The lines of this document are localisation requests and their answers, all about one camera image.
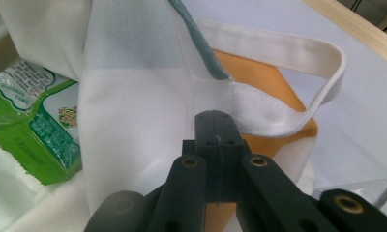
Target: wooden edge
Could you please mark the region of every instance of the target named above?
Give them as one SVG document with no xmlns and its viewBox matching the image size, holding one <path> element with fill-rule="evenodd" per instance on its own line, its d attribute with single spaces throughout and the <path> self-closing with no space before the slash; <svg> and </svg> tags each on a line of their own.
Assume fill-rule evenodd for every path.
<svg viewBox="0 0 387 232">
<path fill-rule="evenodd" d="M 336 0 L 303 0 L 387 60 L 387 34 Z"/>
</svg>

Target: white surface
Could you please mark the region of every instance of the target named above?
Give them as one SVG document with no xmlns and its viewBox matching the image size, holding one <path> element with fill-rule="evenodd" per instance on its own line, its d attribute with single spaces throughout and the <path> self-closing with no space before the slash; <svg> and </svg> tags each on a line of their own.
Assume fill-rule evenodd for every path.
<svg viewBox="0 0 387 232">
<path fill-rule="evenodd" d="M 184 2 L 195 18 L 295 33 L 339 45 L 348 60 L 342 91 L 314 116 L 320 129 L 312 155 L 317 187 L 387 178 L 387 61 L 302 1 Z M 283 74 L 304 102 L 312 100 L 312 88 L 322 85 L 296 72 Z"/>
<path fill-rule="evenodd" d="M 89 217 L 82 172 L 45 187 L 0 149 L 0 232 L 83 231 Z"/>
</svg>

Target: canvas bag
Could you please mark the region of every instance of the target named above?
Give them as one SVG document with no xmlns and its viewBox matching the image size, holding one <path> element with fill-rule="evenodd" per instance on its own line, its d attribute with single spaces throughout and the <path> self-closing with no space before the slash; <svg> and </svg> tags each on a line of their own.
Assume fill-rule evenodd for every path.
<svg viewBox="0 0 387 232">
<path fill-rule="evenodd" d="M 73 79 L 81 76 L 78 121 L 93 212 L 117 190 L 146 194 L 161 185 L 181 154 L 182 140 L 194 136 L 194 115 L 203 110 L 230 114 L 242 133 L 287 137 L 338 93 L 345 57 L 336 46 L 199 22 L 214 49 L 327 82 L 308 109 L 297 112 L 254 87 L 224 79 L 228 75 L 213 55 L 206 59 L 198 52 L 187 28 L 191 21 L 178 4 L 166 0 L 0 1 L 0 12 L 23 58 Z M 22 17 L 27 16 L 24 9 L 46 20 L 27 20 Z M 33 30 L 42 33 L 27 33 L 33 23 Z M 199 47 L 206 50 L 204 43 Z M 313 144 L 314 137 L 297 140 L 275 155 L 293 181 L 298 180 Z"/>
</svg>

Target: bag handle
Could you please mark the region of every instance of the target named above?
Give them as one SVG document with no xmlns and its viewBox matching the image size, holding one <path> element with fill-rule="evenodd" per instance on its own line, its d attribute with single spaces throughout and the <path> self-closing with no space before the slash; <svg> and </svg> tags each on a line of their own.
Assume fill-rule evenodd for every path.
<svg viewBox="0 0 387 232">
<path fill-rule="evenodd" d="M 346 56 L 334 44 L 205 20 L 199 20 L 197 25 L 216 50 L 327 80 L 305 112 L 297 112 L 252 86 L 234 83 L 231 115 L 241 133 L 290 136 L 304 127 L 316 110 L 341 89 Z"/>
</svg>

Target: green packaging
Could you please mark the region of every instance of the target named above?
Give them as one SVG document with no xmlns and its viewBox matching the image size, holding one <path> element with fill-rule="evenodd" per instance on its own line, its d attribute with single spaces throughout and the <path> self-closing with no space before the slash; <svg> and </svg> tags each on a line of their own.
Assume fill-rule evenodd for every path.
<svg viewBox="0 0 387 232">
<path fill-rule="evenodd" d="M 0 72 L 0 147 L 42 184 L 80 166 L 78 83 L 26 61 Z"/>
</svg>

